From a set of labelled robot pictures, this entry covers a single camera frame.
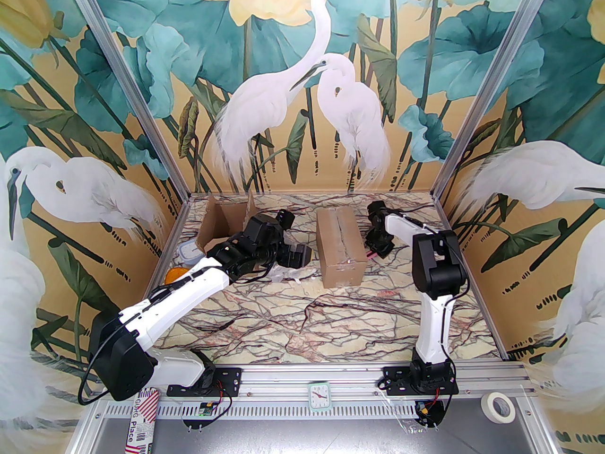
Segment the taped brown cardboard box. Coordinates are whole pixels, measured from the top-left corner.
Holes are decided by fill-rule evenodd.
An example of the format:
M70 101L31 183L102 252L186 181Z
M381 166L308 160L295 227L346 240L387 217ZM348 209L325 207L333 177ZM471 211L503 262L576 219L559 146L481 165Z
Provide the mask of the taped brown cardboard box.
M316 242L324 288L361 285L368 259L351 206L316 210Z
M227 239L244 231L257 208L251 191L244 197L209 195L205 212L195 239L197 248L205 253L218 239Z

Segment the clear container with blue lid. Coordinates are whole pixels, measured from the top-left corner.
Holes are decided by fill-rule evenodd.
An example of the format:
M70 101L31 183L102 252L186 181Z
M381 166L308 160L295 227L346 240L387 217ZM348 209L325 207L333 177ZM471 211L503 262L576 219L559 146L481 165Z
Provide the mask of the clear container with blue lid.
M196 245L195 239L180 244L178 253L182 262L188 266L195 265L199 260L205 257L205 253Z

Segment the small mint green clock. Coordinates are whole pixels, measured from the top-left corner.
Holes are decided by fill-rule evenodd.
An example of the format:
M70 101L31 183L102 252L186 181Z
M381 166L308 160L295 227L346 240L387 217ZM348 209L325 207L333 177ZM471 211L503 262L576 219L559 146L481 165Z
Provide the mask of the small mint green clock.
M315 381L308 385L308 403L313 412L331 409L331 387L327 381Z

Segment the grey slotted metal tray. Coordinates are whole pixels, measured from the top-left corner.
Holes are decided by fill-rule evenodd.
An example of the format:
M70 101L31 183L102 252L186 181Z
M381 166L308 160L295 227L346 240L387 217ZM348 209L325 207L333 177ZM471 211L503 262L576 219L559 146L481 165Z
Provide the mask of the grey slotted metal tray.
M523 410L510 425L494 424L477 399L453 402L435 429L395 418L232 419L198 429L161 419L151 454L562 454L538 439L527 419Z

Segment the red striped printed package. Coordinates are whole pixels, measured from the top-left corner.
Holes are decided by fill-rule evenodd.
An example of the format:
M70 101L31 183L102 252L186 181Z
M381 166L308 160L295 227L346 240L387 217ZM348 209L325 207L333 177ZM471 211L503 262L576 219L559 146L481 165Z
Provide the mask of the red striped printed package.
M142 389L134 398L124 454L152 454L160 391Z

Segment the white masking tape roll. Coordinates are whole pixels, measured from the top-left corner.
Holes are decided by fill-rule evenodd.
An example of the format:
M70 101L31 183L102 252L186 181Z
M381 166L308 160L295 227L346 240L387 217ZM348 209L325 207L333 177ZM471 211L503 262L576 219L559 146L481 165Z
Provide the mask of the white masking tape roll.
M495 424L510 424L516 419L516 407L512 400L501 392L486 393L481 398L485 417Z

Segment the aluminium front frame rail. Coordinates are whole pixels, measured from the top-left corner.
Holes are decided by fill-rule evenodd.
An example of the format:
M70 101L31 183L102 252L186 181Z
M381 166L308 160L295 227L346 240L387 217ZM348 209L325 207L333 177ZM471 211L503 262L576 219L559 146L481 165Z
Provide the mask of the aluminium front frame rail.
M535 394L535 385L520 362L479 358L456 360L455 365L462 396L481 396L491 391ZM369 398L377 392L383 370L400 367L399 362L242 365L239 397L298 398L305 394L308 384L326 381L338 398Z

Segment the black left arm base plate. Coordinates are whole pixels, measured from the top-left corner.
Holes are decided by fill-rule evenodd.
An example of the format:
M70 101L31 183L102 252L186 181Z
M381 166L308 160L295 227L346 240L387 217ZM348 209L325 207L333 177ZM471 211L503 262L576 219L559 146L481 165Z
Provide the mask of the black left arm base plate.
M241 386L242 369L214 366L204 370L190 387L171 384L166 395L174 398L210 398L227 396L236 398Z

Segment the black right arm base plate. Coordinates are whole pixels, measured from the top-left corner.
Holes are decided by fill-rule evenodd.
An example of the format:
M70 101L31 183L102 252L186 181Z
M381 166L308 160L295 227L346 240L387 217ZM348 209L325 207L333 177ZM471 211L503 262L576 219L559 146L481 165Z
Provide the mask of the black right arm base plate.
M379 387L389 396L458 395L458 384L451 365L430 366L422 370L415 365L383 367Z

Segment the aluminium frame post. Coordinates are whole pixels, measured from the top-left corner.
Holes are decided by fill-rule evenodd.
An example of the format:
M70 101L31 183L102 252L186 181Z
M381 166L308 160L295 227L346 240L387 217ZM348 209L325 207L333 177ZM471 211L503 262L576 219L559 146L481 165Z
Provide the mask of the aluminium frame post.
M543 0L520 0L520 4L504 34L501 45L497 48L490 67L478 88L477 95L460 127L452 149L449 151L432 185L430 193L434 203L443 194L456 165L462 159L462 155L470 143L477 124L484 116L484 113L486 113L488 105L493 101L496 91L503 82L510 65L522 46L542 2Z
M142 129L156 150L158 158L168 171L169 178L175 186L175 192L183 202L188 201L190 189L169 151L168 145L149 110L130 68L123 58L119 45L115 41L114 35L97 0L75 0L75 2L89 25L91 32L94 34L95 39L97 39L99 47L112 68Z

